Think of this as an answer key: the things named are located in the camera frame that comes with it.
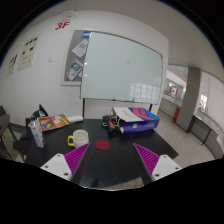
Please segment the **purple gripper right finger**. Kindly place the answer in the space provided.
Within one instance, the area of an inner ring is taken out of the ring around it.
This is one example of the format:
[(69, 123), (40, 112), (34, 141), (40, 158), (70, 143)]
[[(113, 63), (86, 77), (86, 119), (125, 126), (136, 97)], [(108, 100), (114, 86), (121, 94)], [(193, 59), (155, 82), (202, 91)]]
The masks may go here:
[(152, 181), (157, 181), (181, 170), (181, 167), (166, 154), (159, 156), (136, 143), (134, 143), (134, 147)]

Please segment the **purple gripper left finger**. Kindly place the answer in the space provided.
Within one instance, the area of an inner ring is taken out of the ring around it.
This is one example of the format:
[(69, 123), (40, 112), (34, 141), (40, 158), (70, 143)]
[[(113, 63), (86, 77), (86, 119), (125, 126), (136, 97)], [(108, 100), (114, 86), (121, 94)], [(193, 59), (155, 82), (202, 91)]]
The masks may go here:
[(70, 181), (78, 170), (89, 146), (90, 144), (87, 143), (65, 155), (58, 153), (42, 165), (41, 168), (51, 174)]

